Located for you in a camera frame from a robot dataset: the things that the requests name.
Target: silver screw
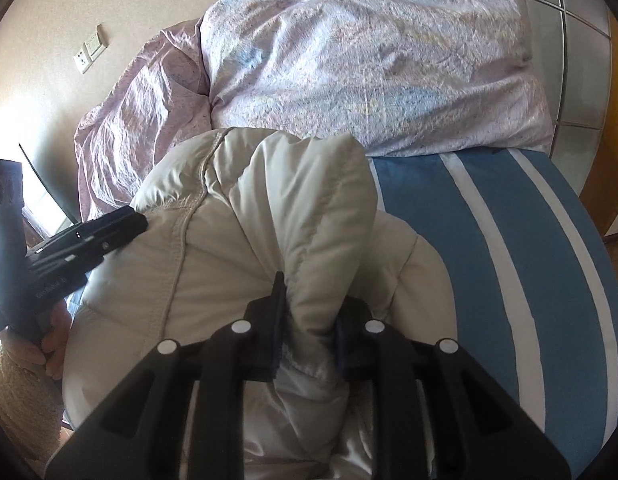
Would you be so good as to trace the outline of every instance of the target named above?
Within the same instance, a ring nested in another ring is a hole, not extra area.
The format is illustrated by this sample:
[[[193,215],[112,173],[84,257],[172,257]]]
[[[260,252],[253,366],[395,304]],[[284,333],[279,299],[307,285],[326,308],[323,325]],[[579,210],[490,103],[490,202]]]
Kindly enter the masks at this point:
[[[239,319],[231,325],[231,330],[237,334],[245,334],[251,330],[251,323],[245,319]]]
[[[455,354],[458,351],[458,343],[453,339],[442,339],[438,346],[445,354]]]
[[[365,323],[365,330],[372,334],[379,334],[385,329],[385,324],[377,319],[372,319]]]
[[[164,341],[160,341],[160,343],[158,343],[158,351],[162,355],[173,354],[176,352],[177,348],[178,344],[173,339],[165,339]]]

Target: mattress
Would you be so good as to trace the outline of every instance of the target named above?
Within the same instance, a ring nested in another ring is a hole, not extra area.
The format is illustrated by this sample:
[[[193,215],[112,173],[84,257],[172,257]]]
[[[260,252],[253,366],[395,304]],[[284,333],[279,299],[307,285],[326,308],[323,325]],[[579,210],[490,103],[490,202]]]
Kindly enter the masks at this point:
[[[575,478],[618,423],[618,284],[577,196],[539,152],[473,148],[370,164],[378,207],[444,260],[460,344]]]

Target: pink comforter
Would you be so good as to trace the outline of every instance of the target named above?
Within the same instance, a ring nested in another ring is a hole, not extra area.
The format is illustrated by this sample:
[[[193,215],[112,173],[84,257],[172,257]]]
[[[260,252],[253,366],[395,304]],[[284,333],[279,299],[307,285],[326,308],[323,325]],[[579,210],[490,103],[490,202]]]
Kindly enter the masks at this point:
[[[83,219],[213,128],[348,132],[368,155],[547,150],[524,0],[220,0],[145,44],[75,135]]]

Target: beige knit sleeve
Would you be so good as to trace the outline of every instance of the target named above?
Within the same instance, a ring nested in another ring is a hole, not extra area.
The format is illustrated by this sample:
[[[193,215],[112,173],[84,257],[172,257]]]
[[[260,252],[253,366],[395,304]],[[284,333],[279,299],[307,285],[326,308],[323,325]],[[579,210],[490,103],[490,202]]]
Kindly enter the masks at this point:
[[[51,381],[17,365],[0,346],[0,425],[38,473],[60,444],[63,410]]]

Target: person's arm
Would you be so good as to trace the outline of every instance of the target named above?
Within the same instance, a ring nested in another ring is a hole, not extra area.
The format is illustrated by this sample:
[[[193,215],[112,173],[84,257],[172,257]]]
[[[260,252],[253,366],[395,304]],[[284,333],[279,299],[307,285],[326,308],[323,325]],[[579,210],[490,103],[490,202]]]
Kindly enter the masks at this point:
[[[71,317],[54,307],[42,351],[5,330],[0,333],[0,424],[19,452],[41,473],[60,444],[62,394],[52,381],[62,377]]]

